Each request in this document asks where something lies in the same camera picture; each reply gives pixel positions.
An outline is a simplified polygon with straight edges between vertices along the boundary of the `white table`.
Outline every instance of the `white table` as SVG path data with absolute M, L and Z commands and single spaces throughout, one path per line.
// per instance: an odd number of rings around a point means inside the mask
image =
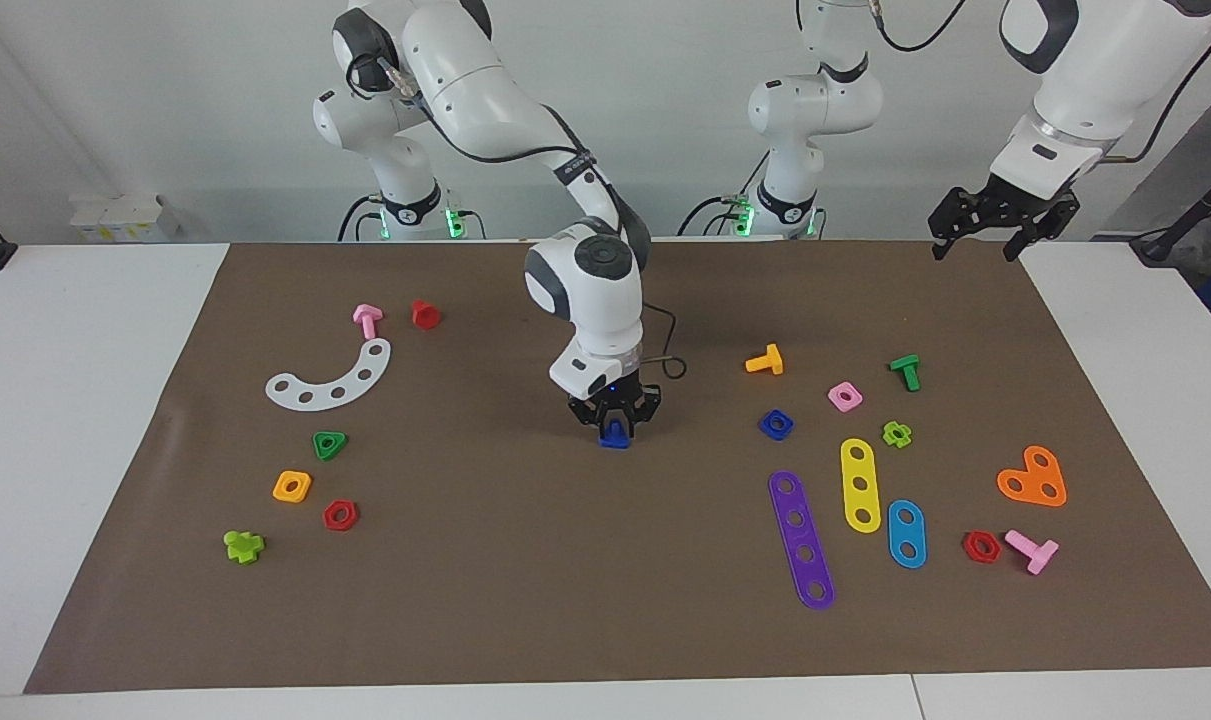
M 225 252 L 25 247 L 0 273 L 0 718 L 1211 718 L 1211 669 L 19 697 Z M 1207 311 L 1123 246 L 1025 265 L 1211 587 Z

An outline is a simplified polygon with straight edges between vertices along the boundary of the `red toy piece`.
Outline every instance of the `red toy piece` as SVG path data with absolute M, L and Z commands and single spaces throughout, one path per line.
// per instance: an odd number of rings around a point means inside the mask
M 1001 543 L 997 542 L 992 532 L 972 530 L 965 534 L 965 553 L 970 555 L 970 560 L 991 565 L 1001 557 Z
M 325 509 L 325 526 L 338 532 L 352 529 L 358 518 L 361 512 L 357 512 L 357 503 L 350 500 L 335 500 Z
M 426 300 L 415 300 L 411 304 L 409 317 L 424 332 L 430 332 L 430 329 L 441 324 L 441 311 Z

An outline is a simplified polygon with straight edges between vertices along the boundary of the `blue toy piece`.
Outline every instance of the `blue toy piece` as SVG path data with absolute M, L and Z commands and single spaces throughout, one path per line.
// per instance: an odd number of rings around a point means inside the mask
M 632 438 L 627 437 L 627 431 L 622 428 L 622 420 L 610 420 L 606 428 L 606 436 L 599 439 L 601 447 L 609 447 L 612 450 L 627 450 L 632 447 Z
M 793 427 L 796 424 L 782 410 L 770 410 L 761 419 L 761 432 L 779 442 L 792 434 Z
M 889 555 L 899 565 L 908 570 L 917 570 L 925 565 L 929 558 L 929 547 L 925 545 L 925 514 L 916 502 L 909 500 L 896 500 L 889 505 Z M 903 520 L 901 515 L 911 515 L 911 520 Z M 903 547 L 911 547 L 911 555 L 903 552 Z

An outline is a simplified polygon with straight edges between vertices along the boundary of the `yellow t-shaped piece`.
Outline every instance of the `yellow t-shaped piece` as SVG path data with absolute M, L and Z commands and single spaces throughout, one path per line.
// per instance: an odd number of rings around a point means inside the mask
M 777 345 L 769 342 L 765 346 L 765 355 L 761 357 L 752 357 L 747 363 L 747 373 L 759 373 L 761 370 L 770 370 L 775 375 L 784 374 L 784 357 L 779 355 Z

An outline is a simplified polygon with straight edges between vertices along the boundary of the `white curved piece with holes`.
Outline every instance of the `white curved piece with holes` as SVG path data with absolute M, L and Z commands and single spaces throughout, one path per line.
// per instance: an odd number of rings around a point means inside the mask
M 320 413 L 344 407 L 378 382 L 391 361 L 391 342 L 377 336 L 361 346 L 361 356 L 348 374 L 328 384 L 305 384 L 294 373 L 281 373 L 266 381 L 266 397 L 286 410 Z

